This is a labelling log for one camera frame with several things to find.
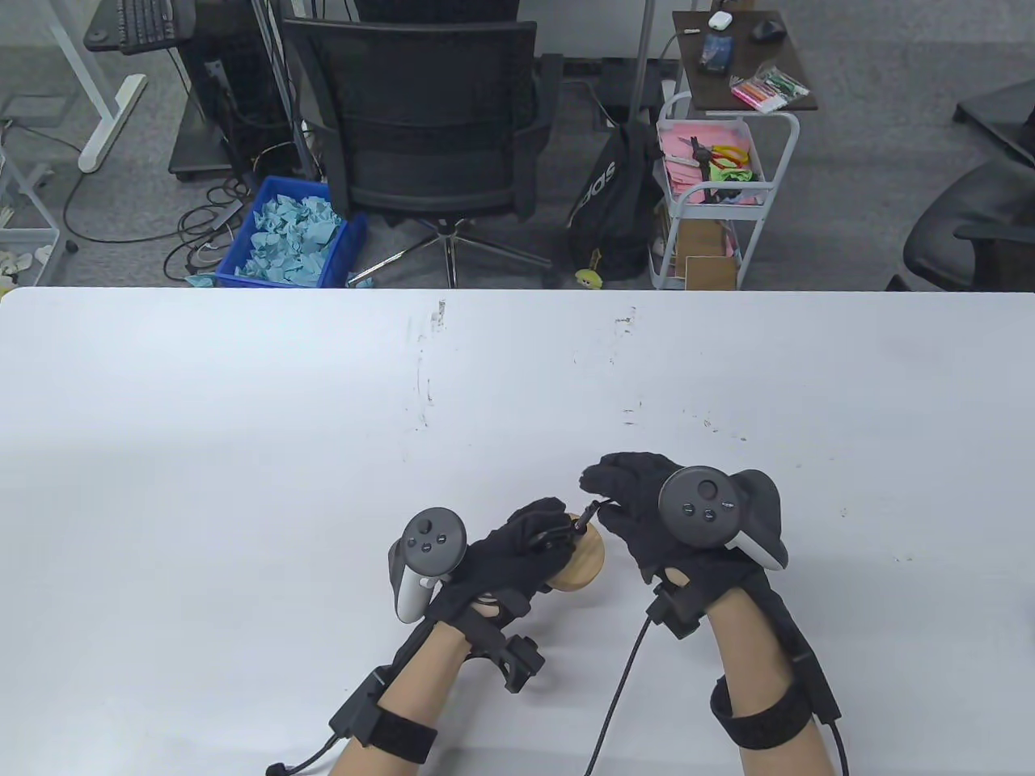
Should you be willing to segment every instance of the white desk frame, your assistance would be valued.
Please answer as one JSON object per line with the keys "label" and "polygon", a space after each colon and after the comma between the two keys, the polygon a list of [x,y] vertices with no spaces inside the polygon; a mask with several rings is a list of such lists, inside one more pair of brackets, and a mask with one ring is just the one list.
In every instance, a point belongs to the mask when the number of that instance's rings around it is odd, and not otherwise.
{"label": "white desk frame", "polygon": [[82,84],[90,102],[100,115],[100,122],[90,140],[83,147],[79,157],[79,169],[83,173],[95,173],[108,157],[115,140],[125,126],[126,119],[136,107],[140,95],[147,86],[147,76],[127,76],[118,90],[109,83],[94,55],[86,51],[81,40],[68,0],[43,0],[37,3],[47,24],[57,38],[58,46],[71,65],[71,69]]}

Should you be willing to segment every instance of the black glove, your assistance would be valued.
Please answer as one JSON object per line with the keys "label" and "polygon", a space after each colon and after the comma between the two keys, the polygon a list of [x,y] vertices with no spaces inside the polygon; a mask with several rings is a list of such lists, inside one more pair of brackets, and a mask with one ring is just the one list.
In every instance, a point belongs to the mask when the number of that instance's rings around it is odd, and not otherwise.
{"label": "black glove", "polygon": [[664,569],[679,569],[709,605],[751,574],[765,572],[739,549],[696,549],[664,527],[657,497],[666,480],[682,468],[656,453],[612,453],[583,472],[579,486],[616,502],[600,507],[600,524],[625,542],[644,581],[656,575],[672,586]]}
{"label": "black glove", "polygon": [[540,499],[519,509],[503,528],[468,547],[428,605],[427,618],[451,623],[475,602],[499,606],[499,615],[491,618],[498,627],[524,617],[528,601],[550,590],[546,581],[568,565],[574,553],[573,542],[542,542],[537,537],[570,527],[571,518],[559,499]]}

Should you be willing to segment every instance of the white rolling cart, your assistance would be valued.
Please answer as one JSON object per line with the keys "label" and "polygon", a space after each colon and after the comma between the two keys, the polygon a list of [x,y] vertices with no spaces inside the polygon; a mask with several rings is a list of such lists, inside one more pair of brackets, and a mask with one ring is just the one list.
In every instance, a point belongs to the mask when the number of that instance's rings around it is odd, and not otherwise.
{"label": "white rolling cart", "polygon": [[[664,255],[661,257],[660,267],[655,267],[653,255],[650,256],[650,261],[647,263],[647,266],[650,267],[651,281],[653,282],[655,289],[683,290],[686,285],[685,280],[675,276],[670,276],[670,270],[673,266],[673,256],[676,250],[676,238],[679,234],[679,222],[687,218],[722,221],[728,227],[727,231],[731,233],[734,238],[733,247],[734,257],[738,265],[737,288],[739,289],[744,281],[744,276],[747,274],[747,268],[750,266],[755,249],[759,244],[759,238],[762,236],[762,229],[765,227],[766,218],[769,216],[769,210],[772,207],[773,201],[776,199],[776,193],[779,190],[780,183],[783,181],[783,175],[787,172],[787,168],[791,163],[791,157],[794,155],[794,149],[798,145],[798,137],[801,133],[801,124],[798,122],[798,117],[793,113],[780,111],[770,114],[762,114],[757,111],[709,111],[705,113],[707,118],[703,119],[684,120],[670,118],[676,103],[680,100],[689,101],[690,96],[690,92],[683,91],[678,94],[674,94],[668,101],[666,101],[664,107],[661,109],[661,117],[657,122],[658,131],[660,132],[663,129],[669,129],[679,125],[703,124],[705,122],[713,121],[722,122],[723,124],[734,128],[737,133],[746,141],[751,153],[751,170],[756,173],[759,180],[751,181],[749,183],[741,183],[738,181],[702,182],[691,186],[688,190],[684,191],[677,198],[672,191],[672,184],[664,168],[664,159],[658,159],[654,166],[654,177],[657,178],[658,183],[660,183],[661,187],[664,189],[666,205],[668,206],[669,217],[672,223],[669,229],[669,240],[664,246]],[[755,140],[751,137],[750,127],[748,126],[747,121],[745,121],[746,118],[757,118],[772,122],[786,121],[790,125],[791,132],[788,137],[787,144],[783,146],[783,151],[780,154],[779,163],[776,166],[776,172],[773,174],[771,179],[766,176],[766,172],[762,167],[762,161],[759,159],[758,150],[755,147]],[[705,189],[736,190],[745,192],[755,191],[757,192],[756,200],[758,204],[694,204],[690,202],[690,198],[694,193],[698,191],[704,191]],[[737,239],[736,232],[732,228],[732,225],[735,221],[755,221],[755,228],[751,231],[751,237],[747,243],[746,249],[742,249],[740,247],[739,239]]]}

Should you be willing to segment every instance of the wooden disc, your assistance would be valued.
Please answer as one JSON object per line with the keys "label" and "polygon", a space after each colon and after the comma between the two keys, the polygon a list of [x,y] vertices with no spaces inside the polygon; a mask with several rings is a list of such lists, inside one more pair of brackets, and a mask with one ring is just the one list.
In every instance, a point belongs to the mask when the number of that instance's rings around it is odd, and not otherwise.
{"label": "wooden disc", "polygon": [[[576,515],[571,519],[578,520]],[[564,570],[548,584],[562,593],[582,590],[603,569],[603,538],[592,523],[586,527],[586,534],[578,539],[575,554]]]}

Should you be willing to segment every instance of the metal pole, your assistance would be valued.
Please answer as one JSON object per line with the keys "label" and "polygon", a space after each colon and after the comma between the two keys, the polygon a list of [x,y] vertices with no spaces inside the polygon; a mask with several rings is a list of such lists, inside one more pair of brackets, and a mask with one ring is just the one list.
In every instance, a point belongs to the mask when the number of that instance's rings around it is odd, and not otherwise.
{"label": "metal pole", "polygon": [[270,18],[270,8],[267,0],[252,0],[252,7],[259,22],[259,30],[262,32],[263,42],[266,44],[266,55],[269,58],[270,67],[273,68],[273,78],[276,81],[277,91],[280,93],[280,101],[284,102],[285,114],[291,121],[291,133],[295,141],[295,148],[298,149],[298,157],[302,161],[302,170],[306,178],[316,180],[317,171],[313,165],[309,147],[305,143],[305,135],[302,132],[302,120],[300,116],[295,116],[291,87],[288,85],[285,72],[279,67],[279,63],[284,62],[285,70],[288,68],[288,58],[284,52],[284,41],[277,35],[276,25]]}
{"label": "metal pole", "polygon": [[644,0],[644,21],[640,28],[640,51],[637,53],[637,80],[632,84],[632,99],[629,101],[629,121],[638,121],[644,101],[644,82],[647,80],[647,59],[650,53],[650,38],[654,32],[654,6],[656,0]]}

